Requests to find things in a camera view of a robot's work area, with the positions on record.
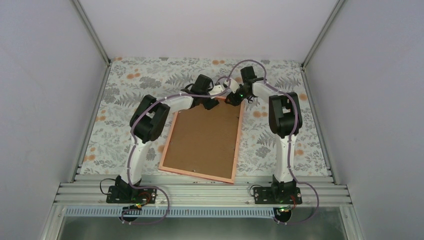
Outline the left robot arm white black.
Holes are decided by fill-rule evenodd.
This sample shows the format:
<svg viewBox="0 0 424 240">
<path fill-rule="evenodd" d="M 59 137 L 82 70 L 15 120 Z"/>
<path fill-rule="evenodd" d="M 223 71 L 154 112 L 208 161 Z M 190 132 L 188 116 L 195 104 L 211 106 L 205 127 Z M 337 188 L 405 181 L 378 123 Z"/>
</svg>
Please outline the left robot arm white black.
<svg viewBox="0 0 424 240">
<path fill-rule="evenodd" d="M 117 194 L 119 200 L 134 202 L 141 190 L 143 160 L 151 143 L 162 134 L 168 115 L 200 104 L 210 110 L 216 105 L 216 98 L 226 90 L 227 85 L 215 85 L 211 78 L 201 74 L 176 94 L 162 99 L 145 95 L 130 119 L 131 147 L 125 167 L 110 187 L 108 196 Z"/>
</svg>

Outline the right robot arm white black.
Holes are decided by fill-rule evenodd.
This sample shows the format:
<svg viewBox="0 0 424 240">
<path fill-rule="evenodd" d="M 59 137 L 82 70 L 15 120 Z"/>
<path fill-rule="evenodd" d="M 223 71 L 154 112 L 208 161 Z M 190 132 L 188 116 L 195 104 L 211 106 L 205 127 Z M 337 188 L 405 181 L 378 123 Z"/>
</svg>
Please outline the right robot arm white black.
<svg viewBox="0 0 424 240">
<path fill-rule="evenodd" d="M 265 187 L 264 203 L 287 203 L 297 196 L 297 181 L 291 168 L 294 143 L 303 125 L 298 95 L 285 93 L 257 77 L 251 66 L 241 69 L 242 84 L 228 77 L 223 86 L 230 89 L 225 102 L 238 106 L 245 99 L 260 98 L 268 104 L 268 124 L 276 140 L 276 165 L 269 187 Z"/>
</svg>

